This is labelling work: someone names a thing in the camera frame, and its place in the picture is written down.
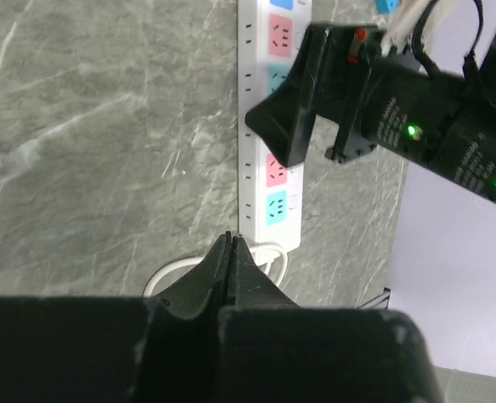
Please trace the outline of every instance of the marble surface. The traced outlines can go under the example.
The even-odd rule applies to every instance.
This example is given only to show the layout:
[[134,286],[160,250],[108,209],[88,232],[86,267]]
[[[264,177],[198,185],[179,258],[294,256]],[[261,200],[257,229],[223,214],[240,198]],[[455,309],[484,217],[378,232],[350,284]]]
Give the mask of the marble surface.
[[[313,17],[383,23],[363,0]],[[0,295],[138,295],[237,229],[236,1],[0,1]],[[305,164],[301,305],[377,295],[405,165],[379,151]]]

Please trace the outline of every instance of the white cord loop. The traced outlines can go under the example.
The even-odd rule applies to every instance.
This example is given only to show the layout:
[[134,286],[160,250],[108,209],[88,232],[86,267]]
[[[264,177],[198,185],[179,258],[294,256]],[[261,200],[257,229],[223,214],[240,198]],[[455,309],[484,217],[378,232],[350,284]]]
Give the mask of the white cord loop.
[[[263,251],[274,251],[281,256],[281,269],[279,271],[279,275],[277,280],[275,281],[275,284],[279,287],[281,285],[281,282],[283,281],[283,278],[285,277],[285,274],[287,273],[287,266],[289,265],[289,256],[287,254],[287,251],[279,246],[276,243],[260,243],[259,245],[255,245],[249,249],[249,251],[254,254],[256,252],[263,252]],[[195,258],[188,258],[188,259],[181,259],[177,260],[173,263],[167,264],[166,266],[158,269],[156,273],[154,273],[149,281],[147,282],[147,285],[144,288],[144,293],[143,297],[150,297],[153,295],[154,288],[156,288],[156,285],[168,274],[173,273],[174,271],[178,269],[182,269],[183,267],[188,267],[188,266],[196,266],[198,265],[205,256],[198,256]],[[273,261],[270,261],[266,263],[264,266],[263,272],[268,275],[270,273],[270,268],[272,267]]]

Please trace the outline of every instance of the blue object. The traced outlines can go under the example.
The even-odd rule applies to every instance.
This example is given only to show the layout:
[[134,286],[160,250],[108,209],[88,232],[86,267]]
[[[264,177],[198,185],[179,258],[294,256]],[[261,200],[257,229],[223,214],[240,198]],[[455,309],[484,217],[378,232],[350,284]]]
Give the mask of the blue object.
[[287,191],[276,191],[266,196],[266,225],[282,222],[287,214]]
[[268,95],[272,95],[285,81],[289,75],[290,68],[287,65],[268,64]]
[[292,10],[292,7],[294,5],[294,0],[270,0],[270,4],[284,8],[285,10]]
[[397,8],[399,0],[374,0],[379,13],[392,13]]

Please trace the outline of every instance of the white power strip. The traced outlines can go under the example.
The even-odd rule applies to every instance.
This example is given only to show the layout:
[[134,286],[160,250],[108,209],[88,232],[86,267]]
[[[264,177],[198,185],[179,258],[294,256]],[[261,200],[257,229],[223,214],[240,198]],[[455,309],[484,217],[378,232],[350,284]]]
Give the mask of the white power strip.
[[238,229],[250,245],[300,246],[304,166],[280,165],[245,117],[286,78],[310,21],[311,0],[238,0]]

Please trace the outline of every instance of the black cable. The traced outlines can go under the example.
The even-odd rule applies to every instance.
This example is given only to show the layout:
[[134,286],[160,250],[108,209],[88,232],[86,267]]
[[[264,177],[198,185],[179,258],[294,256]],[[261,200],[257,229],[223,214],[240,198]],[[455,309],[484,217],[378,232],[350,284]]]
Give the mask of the black cable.
[[[425,52],[425,45],[422,42],[423,31],[425,30],[426,23],[432,14],[434,7],[440,2],[440,0],[431,0],[421,16],[417,21],[417,25],[414,28],[414,33],[412,34],[411,48],[414,52],[415,59],[421,63],[429,76],[435,76],[440,73],[440,68],[436,63],[430,58],[430,56]],[[473,41],[472,48],[468,54],[464,57],[464,77],[473,86],[480,86],[481,80],[479,77],[479,69],[477,62],[475,60],[475,49],[481,34],[483,33],[484,26],[484,15],[483,15],[483,1],[473,0],[475,6],[477,7],[479,26],[475,40]]]

